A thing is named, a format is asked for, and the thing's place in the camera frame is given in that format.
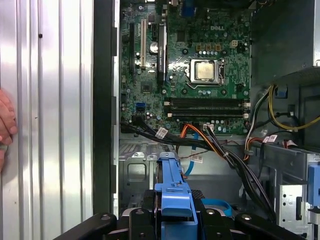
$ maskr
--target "motherboard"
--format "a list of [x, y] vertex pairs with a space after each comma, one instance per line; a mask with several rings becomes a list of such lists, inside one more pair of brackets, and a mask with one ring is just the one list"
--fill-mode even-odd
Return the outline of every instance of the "motherboard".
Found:
[[121, 121], [140, 116], [179, 134], [184, 123], [244, 135], [250, 109], [247, 9], [188, 0], [128, 4], [121, 12]]

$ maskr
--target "white label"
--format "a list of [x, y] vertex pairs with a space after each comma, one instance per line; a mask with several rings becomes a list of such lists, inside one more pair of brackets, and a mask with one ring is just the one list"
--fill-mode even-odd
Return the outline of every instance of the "white label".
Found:
[[286, 142], [286, 146], [287, 146], [287, 147], [289, 147], [289, 146], [296, 146], [296, 147], [298, 147], [298, 145], [295, 144], [292, 140], [287, 141], [287, 142]]
[[159, 130], [156, 132], [155, 137], [158, 139], [164, 139], [167, 133], [167, 129], [160, 127]]
[[278, 137], [278, 135], [271, 135], [271, 136], [269, 137], [268, 142], [269, 142], [269, 143], [274, 143], [274, 142], [276, 141], [277, 137]]
[[266, 136], [266, 137], [263, 139], [263, 141], [262, 141], [262, 142], [263, 142], [263, 143], [267, 143], [267, 142], [268, 142], [268, 140], [269, 140], [269, 138], [270, 138], [269, 136]]
[[195, 163], [199, 163], [202, 164], [204, 162], [204, 159], [202, 156], [200, 155], [195, 155], [191, 157], [191, 161], [195, 162]]
[[203, 131], [207, 129], [207, 127], [210, 128], [210, 130], [213, 132], [215, 130], [215, 125], [214, 124], [203, 124]]

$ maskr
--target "cpu socket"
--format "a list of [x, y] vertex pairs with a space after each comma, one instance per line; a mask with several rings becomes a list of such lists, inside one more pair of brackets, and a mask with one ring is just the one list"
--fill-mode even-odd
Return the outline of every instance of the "cpu socket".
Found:
[[186, 75], [193, 85], [221, 86], [224, 83], [224, 61], [191, 59]]

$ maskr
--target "blue plastic bracket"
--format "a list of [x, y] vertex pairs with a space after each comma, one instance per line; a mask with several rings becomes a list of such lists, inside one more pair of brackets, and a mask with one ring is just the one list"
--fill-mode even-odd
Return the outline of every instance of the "blue plastic bracket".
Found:
[[161, 214], [167, 217], [187, 217], [188, 221], [161, 223], [161, 240], [197, 239], [198, 219], [191, 189], [181, 176], [181, 166], [173, 152], [160, 153], [163, 183], [156, 183], [161, 192]]
[[308, 203], [320, 205], [320, 165], [308, 167]]

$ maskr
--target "green circuit board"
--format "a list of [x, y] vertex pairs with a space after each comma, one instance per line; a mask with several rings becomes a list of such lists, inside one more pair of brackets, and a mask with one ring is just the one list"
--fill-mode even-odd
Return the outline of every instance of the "green circuit board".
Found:
[[[121, 24], [121, 120], [127, 123], [137, 114], [136, 104], [144, 103], [141, 113], [154, 129], [164, 127], [179, 134], [185, 122], [213, 124], [216, 134], [246, 134], [242, 117], [172, 118], [164, 111], [168, 98], [247, 100], [250, 94], [250, 11], [197, 9], [194, 16], [182, 16], [181, 6], [130, 4], [122, 8]], [[145, 67], [142, 20], [146, 20]], [[167, 33], [166, 79], [157, 80], [158, 54], [153, 52], [153, 26], [165, 22]], [[191, 85], [186, 69], [191, 59], [224, 61], [222, 85]]]

